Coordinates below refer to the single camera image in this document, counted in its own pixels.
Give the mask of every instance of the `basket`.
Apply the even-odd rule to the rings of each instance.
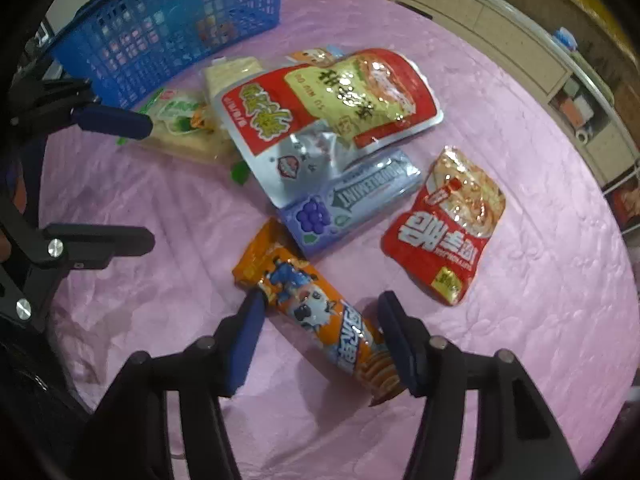
[[[189,65],[275,27],[280,0],[90,0],[49,48],[103,104],[129,108]]]

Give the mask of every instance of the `cartoon cow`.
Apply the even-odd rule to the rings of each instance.
[[[288,314],[305,330],[317,333],[335,314],[335,301],[330,301],[324,290],[314,283],[318,277],[297,269],[289,262],[276,258],[273,272],[265,273],[273,285],[281,285],[278,304],[287,305]]]

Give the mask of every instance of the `purple grape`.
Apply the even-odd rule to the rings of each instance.
[[[316,202],[309,201],[304,205],[302,211],[304,211],[305,213],[312,213],[316,209],[318,209],[318,204]]]

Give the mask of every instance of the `round table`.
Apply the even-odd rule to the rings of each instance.
[[[282,0],[277,28],[224,54],[272,57],[324,44],[382,46],[413,59],[445,119],[416,136],[406,152],[426,170],[445,144],[456,145],[499,183],[507,207],[475,282],[453,308],[430,300],[380,250],[383,232],[409,200],[318,261],[318,269],[356,306],[391,289],[431,333],[463,350],[512,349],[584,468],[622,406],[640,349],[626,249],[587,166],[509,75],[392,2]],[[200,85],[200,67],[173,85]],[[133,351],[180,351],[235,312],[244,292],[235,288],[231,269],[273,213],[254,179],[241,188],[228,169],[117,146],[113,137],[77,128],[49,140],[40,208],[43,224],[133,224],[156,235],[151,254],[114,260],[101,272],[72,272],[56,296],[54,330],[91,406]],[[246,384],[223,403],[244,478],[401,478],[423,400],[404,393],[375,408],[368,400],[324,361],[306,333],[271,316]],[[473,395],[467,414],[460,479],[468,478],[472,463]],[[185,478],[184,461],[176,467]]]

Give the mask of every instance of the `red bag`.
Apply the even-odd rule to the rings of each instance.
[[[382,250],[445,303],[455,305],[476,275],[505,205],[496,183],[447,146],[411,211],[402,213],[383,236]]]

